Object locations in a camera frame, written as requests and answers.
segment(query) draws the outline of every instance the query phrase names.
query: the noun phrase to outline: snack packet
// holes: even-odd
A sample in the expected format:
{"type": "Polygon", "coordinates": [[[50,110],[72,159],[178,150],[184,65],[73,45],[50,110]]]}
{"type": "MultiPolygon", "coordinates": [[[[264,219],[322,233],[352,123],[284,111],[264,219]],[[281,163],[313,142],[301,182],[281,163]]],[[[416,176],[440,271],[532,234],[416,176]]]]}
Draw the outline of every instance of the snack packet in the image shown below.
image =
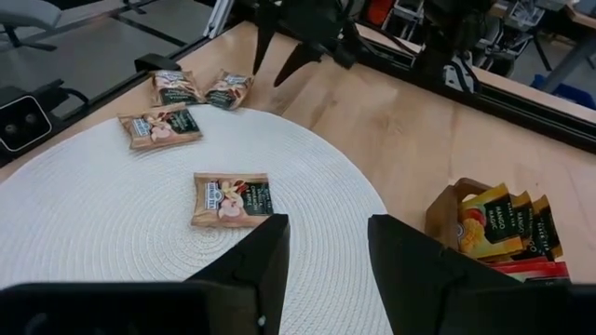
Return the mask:
{"type": "Polygon", "coordinates": [[[228,111],[235,110],[249,94],[252,81],[251,75],[230,74],[221,70],[205,94],[207,102],[228,111]]]}
{"type": "Polygon", "coordinates": [[[205,102],[205,97],[196,88],[192,72],[159,70],[151,72],[151,75],[155,106],[180,102],[187,105],[205,102]]]}
{"type": "Polygon", "coordinates": [[[532,240],[532,221],[534,210],[532,199],[527,192],[511,198],[513,205],[513,214],[518,223],[518,233],[520,234],[523,247],[526,248],[532,240]]]}
{"type": "Polygon", "coordinates": [[[549,261],[554,261],[562,256],[562,246],[552,219],[549,200],[545,195],[533,203],[533,211],[532,239],[528,248],[523,253],[511,258],[518,261],[546,256],[549,261]]]}
{"type": "Polygon", "coordinates": [[[530,244],[532,240],[532,199],[527,192],[524,192],[520,195],[511,195],[511,204],[513,206],[513,215],[514,221],[516,222],[516,228],[518,230],[518,234],[521,238],[521,244],[523,249],[511,252],[507,255],[500,255],[500,256],[493,256],[482,258],[481,261],[484,262],[505,262],[505,261],[514,261],[511,256],[518,255],[523,252],[526,247],[530,244]]]}
{"type": "Polygon", "coordinates": [[[459,250],[480,259],[523,249],[504,183],[463,202],[459,209],[459,250]]]}
{"type": "Polygon", "coordinates": [[[130,134],[130,149],[158,148],[202,137],[183,103],[155,107],[143,114],[121,114],[118,119],[130,134]]]}
{"type": "Polygon", "coordinates": [[[264,173],[195,173],[195,186],[192,225],[254,227],[274,213],[264,173]]]}

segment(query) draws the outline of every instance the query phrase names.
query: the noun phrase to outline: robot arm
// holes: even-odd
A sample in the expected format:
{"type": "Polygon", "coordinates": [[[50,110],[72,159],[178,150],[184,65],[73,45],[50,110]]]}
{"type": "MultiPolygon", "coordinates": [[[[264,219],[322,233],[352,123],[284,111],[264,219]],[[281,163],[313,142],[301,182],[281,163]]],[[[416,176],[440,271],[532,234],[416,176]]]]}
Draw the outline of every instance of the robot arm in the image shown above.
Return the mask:
{"type": "MultiPolygon", "coordinates": [[[[413,70],[430,80],[447,85],[459,84],[454,88],[474,91],[473,82],[472,85],[469,80],[465,83],[463,76],[466,71],[470,79],[474,78],[467,51],[483,37],[484,19],[493,3],[494,0],[426,0],[425,43],[422,51],[414,55],[413,70]]],[[[310,61],[320,61],[323,54],[349,69],[360,52],[378,53],[359,35],[356,23],[349,17],[351,4],[352,1],[343,8],[336,0],[276,3],[260,0],[256,13],[259,35],[253,73],[258,72],[278,24],[295,34],[301,43],[283,65],[275,86],[310,61]]],[[[391,39],[403,47],[397,38],[391,36],[391,39]]]]}

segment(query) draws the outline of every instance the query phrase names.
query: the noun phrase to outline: round placemat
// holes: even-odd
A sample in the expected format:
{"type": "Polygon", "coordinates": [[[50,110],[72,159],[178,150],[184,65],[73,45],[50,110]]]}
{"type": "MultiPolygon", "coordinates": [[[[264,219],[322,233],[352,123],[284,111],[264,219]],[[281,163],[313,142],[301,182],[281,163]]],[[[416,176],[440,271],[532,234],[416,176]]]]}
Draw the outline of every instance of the round placemat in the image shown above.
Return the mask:
{"type": "Polygon", "coordinates": [[[31,281],[184,280],[250,229],[190,226],[194,172],[266,172],[291,224],[281,334],[390,333],[367,224],[385,207],[338,150],[252,110],[191,108],[204,138],[129,149],[116,119],[40,154],[0,184],[0,288],[31,281]]]}

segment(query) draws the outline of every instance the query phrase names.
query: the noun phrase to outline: brown box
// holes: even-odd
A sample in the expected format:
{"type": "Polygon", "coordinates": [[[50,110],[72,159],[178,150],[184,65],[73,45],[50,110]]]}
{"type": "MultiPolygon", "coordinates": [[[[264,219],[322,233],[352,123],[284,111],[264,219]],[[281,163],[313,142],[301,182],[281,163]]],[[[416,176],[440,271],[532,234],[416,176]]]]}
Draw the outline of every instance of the brown box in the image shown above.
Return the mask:
{"type": "Polygon", "coordinates": [[[459,204],[471,194],[479,195],[491,187],[470,178],[462,178],[449,185],[427,209],[425,234],[444,246],[459,249],[457,245],[457,214],[459,204]]]}

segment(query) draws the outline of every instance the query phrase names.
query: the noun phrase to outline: wooden tabletop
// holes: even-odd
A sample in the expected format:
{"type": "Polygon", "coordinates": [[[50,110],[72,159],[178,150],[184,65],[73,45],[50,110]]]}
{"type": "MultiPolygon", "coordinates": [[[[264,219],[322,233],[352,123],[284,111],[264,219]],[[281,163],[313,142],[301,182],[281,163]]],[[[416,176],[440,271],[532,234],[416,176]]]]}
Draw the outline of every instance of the wooden tabletop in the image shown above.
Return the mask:
{"type": "Polygon", "coordinates": [[[596,29],[596,19],[576,11],[572,4],[565,6],[565,11],[567,12],[567,16],[569,16],[569,19],[571,19],[573,22],[579,23],[588,28],[596,29]]]}
{"type": "MultiPolygon", "coordinates": [[[[194,72],[200,85],[220,68],[249,74],[255,33],[253,25],[241,23],[180,64],[194,72]]],[[[365,29],[362,33],[372,34],[365,29]]],[[[361,65],[347,71],[324,59],[273,88],[295,45],[288,37],[274,37],[245,107],[280,115],[319,134],[359,167],[390,214],[419,229],[427,207],[461,177],[487,184],[504,181],[512,193],[528,190],[534,199],[547,194],[572,278],[596,282],[591,266],[596,257],[596,156],[361,65]]],[[[567,113],[594,117],[571,102],[480,70],[478,74],[483,81],[511,87],[567,113]]],[[[0,181],[55,143],[118,112],[142,111],[150,102],[145,82],[0,169],[0,181]]]]}

